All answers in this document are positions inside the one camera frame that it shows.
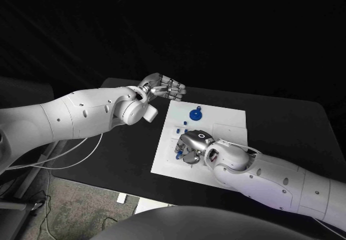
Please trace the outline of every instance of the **black backdrop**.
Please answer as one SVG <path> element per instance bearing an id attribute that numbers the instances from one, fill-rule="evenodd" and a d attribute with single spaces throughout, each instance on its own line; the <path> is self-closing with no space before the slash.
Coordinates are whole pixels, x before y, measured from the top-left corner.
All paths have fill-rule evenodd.
<path id="1" fill-rule="evenodd" d="M 159 72 L 192 87 L 314 101 L 345 146 L 345 9 L 343 1 L 3 1 L 0 76 L 49 83 L 55 98 Z"/>

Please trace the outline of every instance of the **blue cap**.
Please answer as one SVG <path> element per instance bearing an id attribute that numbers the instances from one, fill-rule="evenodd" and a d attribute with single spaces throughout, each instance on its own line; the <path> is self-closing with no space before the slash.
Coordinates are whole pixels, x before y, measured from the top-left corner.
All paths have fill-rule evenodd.
<path id="1" fill-rule="evenodd" d="M 180 157 L 180 155 L 182 155 L 182 154 L 183 154 L 183 152 L 182 152 L 182 151 L 179 151 L 179 152 L 177 152 L 177 154 L 176 154 L 176 157 L 175 157 L 175 158 L 176 158 L 176 160 L 179 160 L 179 157 Z"/>
<path id="2" fill-rule="evenodd" d="M 198 121 L 202 118 L 201 106 L 198 106 L 196 109 L 189 112 L 189 118 L 193 121 Z"/>

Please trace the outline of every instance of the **white board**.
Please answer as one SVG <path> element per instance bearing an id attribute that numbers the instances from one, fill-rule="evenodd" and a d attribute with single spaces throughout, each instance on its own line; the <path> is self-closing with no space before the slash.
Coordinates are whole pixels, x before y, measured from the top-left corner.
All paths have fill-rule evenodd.
<path id="1" fill-rule="evenodd" d="M 202 119 L 193 121 L 190 111 L 198 106 L 201 106 Z M 195 165 L 188 165 L 176 159 L 175 149 L 185 129 L 202 130 L 212 135 L 216 141 L 222 138 L 232 143 L 248 146 L 245 111 L 183 101 L 170 101 L 152 166 L 153 174 L 237 191 L 234 188 L 219 185 L 202 159 Z"/>

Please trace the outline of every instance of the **white cable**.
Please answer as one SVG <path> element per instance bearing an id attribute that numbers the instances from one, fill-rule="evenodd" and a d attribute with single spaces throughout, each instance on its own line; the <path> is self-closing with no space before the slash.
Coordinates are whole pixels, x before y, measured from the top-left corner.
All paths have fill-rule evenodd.
<path id="1" fill-rule="evenodd" d="M 232 144 L 232 145 L 235 145 L 235 146 L 238 146 L 238 147 L 247 148 L 247 149 L 252 150 L 254 152 L 257 152 L 258 154 L 261 154 L 261 152 L 260 152 L 258 150 L 255 150 L 255 149 L 254 149 L 252 147 L 250 147 L 250 146 L 244 146 L 244 145 L 241 145 L 241 144 L 232 143 L 232 142 L 224 140 L 222 138 L 221 138 L 219 140 L 228 142 L 229 144 Z"/>
<path id="2" fill-rule="evenodd" d="M 71 166 L 58 167 L 58 168 L 51 168 L 51 167 L 45 167 L 45 166 L 33 166 L 33 167 L 42 168 L 42 169 L 52 169 L 52 170 L 66 169 L 66 168 L 74 167 L 77 164 L 79 164 L 91 156 L 91 154 L 94 153 L 94 151 L 97 150 L 97 148 L 100 146 L 101 139 L 103 139 L 103 133 L 101 133 L 100 140 L 98 140 L 98 143 L 95 145 L 95 148 L 94 148 L 92 152 L 90 153 L 90 155 L 78 163 L 72 164 Z"/>
<path id="3" fill-rule="evenodd" d="M 343 235 L 340 235 L 327 225 L 323 224 L 323 222 L 320 220 L 317 220 L 314 217 L 313 219 L 317 221 L 317 223 L 327 228 L 340 238 L 346 239 L 346 237 Z"/>
<path id="4" fill-rule="evenodd" d="M 29 165 L 12 166 L 12 167 L 9 167 L 6 170 L 13 170 L 13 169 L 22 169 L 22 168 L 28 168 L 28 167 L 35 167 L 38 164 L 42 164 L 42 163 L 45 163 L 45 162 L 48 162 L 48 161 L 59 158 L 61 156 L 64 156 L 65 154 L 68 154 L 74 149 L 77 149 L 77 148 L 81 146 L 81 144 L 87 141 L 87 139 L 88 139 L 88 138 L 85 138 L 85 139 L 79 142 L 79 144 L 78 144 L 77 146 L 74 146 L 74 147 L 72 147 L 65 153 L 62 153 L 61 155 L 58 155 L 58 156 L 46 159 L 45 161 L 39 161 L 39 162 L 36 162 L 36 163 L 33 163 L 33 164 L 29 164 Z"/>
<path id="5" fill-rule="evenodd" d="M 46 171 L 48 171 L 46 195 L 49 195 L 51 173 L 49 173 L 49 170 L 46 170 Z M 49 204 L 49 202 L 48 202 L 48 199 L 49 199 L 49 201 L 52 201 L 52 198 L 49 198 L 48 196 L 45 197 L 45 229 L 46 229 L 46 233 L 51 236 L 51 238 L 53 240 L 56 240 L 55 236 L 49 232 L 49 216 L 48 216 L 48 204 Z"/>

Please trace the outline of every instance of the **small blue part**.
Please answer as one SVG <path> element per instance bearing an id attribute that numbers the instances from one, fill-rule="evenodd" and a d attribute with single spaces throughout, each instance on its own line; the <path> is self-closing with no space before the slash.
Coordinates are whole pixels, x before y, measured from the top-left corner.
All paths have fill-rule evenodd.
<path id="1" fill-rule="evenodd" d="M 202 118 L 201 106 L 198 106 L 196 109 L 189 112 L 189 118 L 193 121 L 198 121 Z"/>
<path id="2" fill-rule="evenodd" d="M 180 155 L 183 154 L 182 151 L 177 152 L 175 159 L 179 160 Z"/>

